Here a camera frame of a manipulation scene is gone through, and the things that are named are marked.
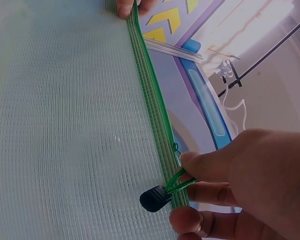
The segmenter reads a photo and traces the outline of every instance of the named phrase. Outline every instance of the black zipper pull tab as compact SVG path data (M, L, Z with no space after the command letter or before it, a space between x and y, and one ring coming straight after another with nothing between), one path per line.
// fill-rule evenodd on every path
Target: black zipper pull tab
M155 213L162 209L172 199L172 195L167 193L164 186L155 186L141 194L139 200L147 211Z

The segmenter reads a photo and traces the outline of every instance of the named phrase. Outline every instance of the green zipper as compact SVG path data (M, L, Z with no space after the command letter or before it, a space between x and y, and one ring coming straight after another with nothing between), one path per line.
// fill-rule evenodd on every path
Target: green zipper
M174 135L168 111L140 29L136 2L133 5L131 16L127 20L127 26L163 176L167 183L174 177L176 169L180 165L175 153ZM189 205L186 191L183 189L175 193L171 204L173 208Z

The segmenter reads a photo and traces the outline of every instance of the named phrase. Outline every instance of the purple stripe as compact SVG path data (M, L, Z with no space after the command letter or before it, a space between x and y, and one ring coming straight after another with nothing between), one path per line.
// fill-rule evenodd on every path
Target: purple stripe
M214 0L180 38L176 46L182 47L224 2L225 0Z
M177 68L180 71L180 74L182 76L182 79L184 81L186 89L188 90L188 93L190 95L190 98L191 98L192 102L194 103L196 108L199 110L199 112L203 116L203 118L206 119L205 115L204 115L204 112L202 111L201 104L199 103L199 100L197 98L197 94L196 94L194 88L192 87L192 84L189 80L189 77L188 77L186 71L185 71L185 68L182 66L182 64L181 64L178 57L174 56L173 58L174 58L174 61L175 61L175 64L176 64Z

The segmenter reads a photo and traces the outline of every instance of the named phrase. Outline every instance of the green cord loop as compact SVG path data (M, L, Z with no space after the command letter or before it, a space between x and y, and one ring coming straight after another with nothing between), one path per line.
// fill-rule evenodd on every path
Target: green cord loop
M174 184L179 180L179 178L186 173L186 170L184 170L183 168L177 172L173 178L170 179L170 181L168 181L164 187L165 191L167 194L175 194L179 191L181 191L182 189L185 189L186 187L188 187L189 185L191 184L194 184L197 179L195 179L194 177L191 178L190 180L188 181L184 181L176 186L174 186Z

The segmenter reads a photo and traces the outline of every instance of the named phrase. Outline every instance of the white cable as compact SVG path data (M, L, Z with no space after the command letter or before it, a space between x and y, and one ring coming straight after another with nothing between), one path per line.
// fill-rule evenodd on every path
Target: white cable
M224 98L223 98L223 101L222 101L222 106L224 107L225 110L228 110L228 111L234 111L234 110L237 110L238 108L241 107L241 105L243 105L243 110L244 110L244 116L243 116L243 120L242 120L242 129L243 130L246 130L246 119L247 119L247 106L246 106L246 102L244 99L242 99L238 105L234 106L234 107L227 107L225 106L225 102L226 102L226 98L228 96L228 93L229 93L229 86L228 84L225 83L225 95L224 95ZM233 125L234 127L234 130L235 130L235 135L237 136L238 133L239 133L239 130L238 130L238 126L237 124L232 121L230 119L230 122L231 124Z

